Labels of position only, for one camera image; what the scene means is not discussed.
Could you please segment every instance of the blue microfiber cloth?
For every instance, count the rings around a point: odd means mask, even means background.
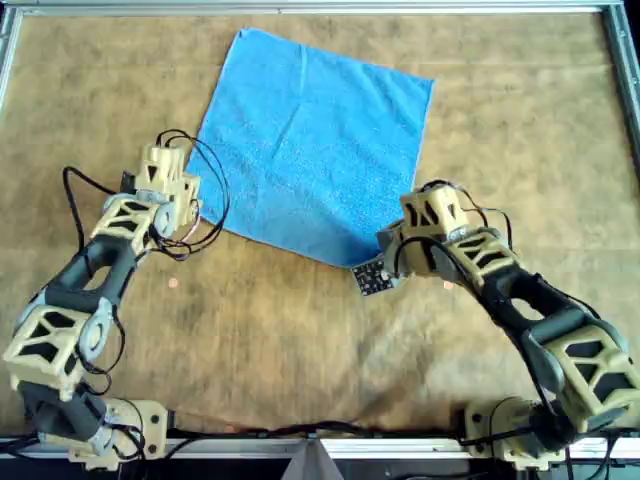
[[[229,180],[225,228],[340,267],[374,257],[412,189],[433,83],[238,32],[198,134]],[[217,221],[219,187],[195,151],[187,171]]]

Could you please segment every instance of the brown table surface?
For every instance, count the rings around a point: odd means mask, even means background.
[[[75,250],[61,168],[117,187],[158,131],[195,132],[249,26],[436,78],[417,183],[451,179],[505,209],[527,265],[640,351],[638,181],[603,29],[586,14],[26,18],[0,117],[2,350]],[[104,197],[76,190],[91,228]],[[346,270],[233,234],[197,260],[145,262],[121,317],[127,349],[111,394],[158,400],[183,427],[447,427],[469,400],[534,393],[462,289],[412,279],[361,298]],[[0,428],[15,431],[23,410],[4,366],[0,384]]]

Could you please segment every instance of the black cable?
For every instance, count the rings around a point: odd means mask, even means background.
[[[21,458],[23,460],[42,460],[41,458],[30,457],[20,453],[20,450],[37,445],[38,443],[40,443],[40,439],[38,438],[37,433],[32,432],[14,440],[0,443],[0,454],[11,455],[12,457]]]
[[[570,298],[571,300],[573,300],[574,302],[578,303],[579,305],[582,305],[584,308],[586,308],[589,311],[589,313],[591,315],[593,315],[594,318],[597,318],[598,320],[600,320],[600,314],[596,311],[595,308],[593,308],[587,302],[585,302],[584,300],[580,300],[579,298],[576,298],[576,297],[574,297],[572,295],[569,295],[567,292],[564,292],[564,291],[560,290],[558,287],[554,287],[549,282],[547,282],[544,278],[542,278],[542,275],[540,275],[540,274],[538,274],[538,275],[545,282],[545,284],[548,287],[551,287],[553,290],[555,290],[559,294],[564,295],[567,298]]]
[[[459,443],[461,447],[470,447],[472,445],[480,445],[483,443],[493,443],[497,440],[504,440],[506,438],[519,437],[520,435],[526,435],[528,433],[535,432],[535,430],[536,429],[534,427],[514,428],[513,430],[507,430],[506,432],[487,435],[486,437],[479,437],[471,440],[460,440]]]
[[[119,398],[118,400],[120,400],[121,402],[125,402],[128,403],[131,408],[133,408],[136,413],[138,414],[138,420],[140,420],[140,430],[144,430],[144,420],[142,420],[142,413],[140,412],[140,409],[138,407],[136,407],[136,404],[133,403],[131,400],[127,400],[126,398]]]
[[[573,476],[573,460],[571,459],[571,448],[566,446],[564,449],[565,462],[567,464],[567,476],[569,480],[574,480]]]
[[[274,430],[267,430],[264,428],[245,429],[232,433],[194,433],[178,430],[180,434],[193,434],[191,438],[187,438],[182,442],[175,445],[166,455],[165,459],[170,459],[176,452],[182,448],[200,440],[208,439],[220,439],[220,438],[282,438],[290,437],[293,435],[305,434],[307,436],[315,434],[318,430],[331,431],[336,433],[345,433],[360,437],[376,437],[381,434],[389,433],[393,436],[395,433],[404,432],[406,430],[382,430],[377,428],[366,428],[359,425],[354,425],[348,422],[340,422],[334,420],[326,420],[317,423],[303,423],[289,425],[286,427],[276,428]]]
[[[516,397],[507,397],[507,398],[504,398],[504,399],[500,400],[498,403],[496,403],[494,405],[494,407],[491,409],[491,413],[489,414],[489,437],[492,438],[492,440],[491,440],[491,457],[493,459],[496,458],[495,449],[494,449],[495,439],[493,439],[493,417],[495,416],[496,412],[498,411],[498,408],[500,408],[500,406],[502,404],[504,404],[508,400],[512,400],[514,398],[516,398]]]
[[[602,462],[600,462],[600,465],[598,466],[598,468],[596,469],[596,471],[586,480],[595,480],[596,478],[598,478],[600,476],[600,474],[606,469],[606,474],[605,474],[605,479],[609,479],[609,469],[611,466],[611,453],[613,452],[613,447],[615,447],[616,442],[618,441],[618,439],[620,438],[620,434],[616,434],[614,436],[609,436],[607,438],[607,451],[604,454],[604,458],[602,459]]]
[[[103,390],[95,390],[93,388],[93,386],[87,384],[87,390],[89,391],[89,393],[91,393],[92,395],[96,395],[96,396],[104,395],[111,388],[111,384],[113,382],[113,379],[111,378],[111,371],[120,362],[120,359],[122,358],[122,355],[124,353],[124,347],[125,347],[125,344],[126,344],[126,341],[127,341],[126,332],[124,330],[124,326],[122,325],[122,322],[120,321],[120,318],[118,318],[118,312],[117,312],[117,308],[116,308],[115,305],[113,306],[113,309],[112,309],[112,318],[113,318],[113,323],[115,323],[116,327],[118,328],[118,331],[120,332],[120,347],[118,349],[118,355],[116,356],[116,359],[113,361],[111,366],[109,366],[106,369],[98,367],[98,366],[94,365],[93,363],[91,363],[90,361],[88,361],[86,358],[84,358],[84,355],[82,355],[82,352],[80,352],[80,349],[78,348],[77,345],[76,345],[76,349],[75,349],[76,355],[78,356],[78,359],[80,360],[80,363],[82,364],[82,367],[88,373],[90,373],[92,375],[102,375],[102,376],[104,376],[104,378],[107,381],[107,385]]]
[[[117,423],[105,423],[105,425],[109,428],[122,432],[136,447],[135,452],[125,455],[116,445],[114,445],[113,450],[116,452],[116,455],[120,460],[134,460],[138,457],[140,457],[141,460],[147,459],[144,454],[146,439],[142,433],[142,429],[135,425],[121,425]]]
[[[460,265],[458,259],[449,251],[449,249],[443,243],[439,242],[438,240],[432,237],[416,236],[416,237],[406,238],[402,242],[400,242],[400,245],[398,245],[398,248],[396,249],[396,253],[393,257],[393,274],[395,276],[398,275],[398,265],[400,262],[400,254],[402,253],[402,250],[404,250],[407,245],[415,242],[426,242],[430,246],[436,247],[442,253],[444,253],[447,256],[447,258],[451,261],[451,263],[454,265],[454,267],[456,267],[457,272],[462,277],[464,286],[480,302],[480,296],[475,292],[475,288],[473,287],[471,279],[469,278],[464,268]]]
[[[469,199],[471,204],[474,206],[473,209],[463,209],[463,210],[465,212],[472,211],[472,210],[477,212],[478,215],[480,215],[480,217],[482,218],[482,223],[484,224],[485,227],[489,226],[489,222],[487,221],[487,216],[484,214],[484,212],[498,212],[502,214],[502,216],[504,217],[505,225],[507,227],[507,244],[509,245],[509,248],[513,250],[513,229],[511,228],[511,219],[509,218],[509,215],[507,215],[504,211],[500,210],[499,208],[488,208],[488,207],[482,207],[478,205],[475,202],[475,200],[473,200],[473,197],[467,191],[466,188],[456,183],[450,182],[448,180],[436,179],[436,180],[427,182],[422,186],[422,191],[425,191],[427,188],[434,187],[436,185],[447,185],[453,188],[454,190],[458,190],[459,192],[462,192]]]
[[[165,255],[170,256],[171,258],[173,258],[174,260],[185,260],[189,255],[193,254],[193,253],[198,253],[202,250],[204,250],[205,248],[209,247],[220,235],[220,232],[223,229],[224,223],[227,219],[227,216],[229,214],[229,208],[231,205],[231,194],[230,194],[230,187],[229,187],[229,182],[224,174],[224,169],[222,167],[222,163],[220,162],[220,159],[218,158],[217,154],[215,153],[215,151],[211,148],[210,145],[208,145],[206,142],[203,142],[202,140],[199,140],[198,138],[192,137],[191,135],[189,135],[188,133],[184,132],[183,130],[179,130],[179,129],[170,129],[170,130],[166,130],[162,133],[160,133],[156,139],[157,142],[160,142],[158,144],[161,144],[162,142],[162,136],[166,133],[171,133],[171,132],[176,132],[179,133],[180,135],[175,135],[172,136],[171,138],[169,138],[166,142],[165,142],[165,147],[170,147],[171,146],[171,142],[174,140],[178,140],[178,139],[186,139],[188,140],[193,148],[198,152],[198,154],[202,157],[202,159],[204,160],[204,162],[207,164],[207,166],[209,167],[209,169],[213,172],[214,176],[216,177],[216,180],[220,186],[220,190],[222,193],[222,207],[223,207],[223,211],[222,211],[222,215],[219,219],[219,221],[217,223],[213,224],[212,229],[207,233],[207,235],[205,235],[203,238],[201,238],[200,240],[196,241],[196,242],[191,242],[191,243],[187,243],[187,242],[183,242],[183,241],[177,241],[177,240],[172,240],[169,238],[163,238],[160,236],[156,236],[155,240],[156,243],[158,244],[158,249],[152,249],[152,251],[158,251],[160,253],[164,253]],[[220,169],[220,173],[217,172],[216,168],[213,166],[213,164],[211,163],[211,161],[207,158],[207,156],[204,154],[204,152],[202,151],[202,149],[200,148],[200,145],[202,145],[205,149],[207,149],[211,156],[214,158],[214,160],[216,161],[219,169]],[[172,252],[169,249],[170,248],[186,248],[187,252],[186,253],[176,253],[176,252]]]
[[[75,167],[66,166],[62,169],[62,185],[64,186],[65,194],[67,195],[67,200],[69,202],[69,208],[71,208],[71,215],[73,216],[73,222],[76,226],[76,231],[78,233],[78,252],[80,252],[84,248],[84,230],[82,227],[82,220],[80,219],[80,214],[78,213],[78,206],[76,205],[75,197],[73,195],[73,190],[71,189],[71,184],[69,183],[69,174],[73,173],[80,179],[87,182],[92,187],[97,188],[98,190],[106,193],[107,195],[113,195],[116,192],[105,187],[104,185],[100,185],[98,182],[90,178],[89,176],[82,173]]]

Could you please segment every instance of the metal frame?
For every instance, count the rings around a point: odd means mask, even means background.
[[[0,441],[12,440],[3,438]],[[166,451],[183,439],[169,439]],[[303,440],[290,439],[206,439],[179,450],[174,459],[287,459],[292,458]],[[437,438],[333,438],[322,439],[322,445],[334,460],[472,460],[473,457],[457,440]],[[586,438],[571,446],[574,460],[602,459],[607,450],[606,438]],[[67,458],[61,446],[39,444],[22,451],[36,458]],[[0,460],[12,458],[0,454]],[[611,458],[640,459],[640,438],[620,438]]]
[[[505,14],[601,12],[614,60],[622,105],[627,120],[634,166],[640,176],[640,67],[633,47],[631,31],[622,0],[296,0],[281,3],[269,0],[216,2],[196,0],[99,0],[92,3],[68,3],[54,0],[48,5],[10,3],[0,29],[0,108],[9,82],[11,65],[19,40],[24,15],[37,16],[134,16],[134,15],[229,15],[229,14]],[[168,447],[179,440],[170,440]],[[447,439],[325,439],[322,443],[334,459],[470,459],[456,440]],[[202,440],[175,455],[175,458],[291,458],[300,440]],[[585,439],[571,447],[576,459],[603,458],[605,439]],[[64,458],[66,450],[38,445],[29,454],[43,458]],[[622,438],[612,458],[640,459],[640,439]]]

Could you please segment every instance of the circuit board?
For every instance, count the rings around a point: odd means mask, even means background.
[[[384,261],[381,256],[370,262],[363,263],[351,269],[360,293],[363,296],[383,292],[396,286],[396,279],[391,277],[384,269]]]

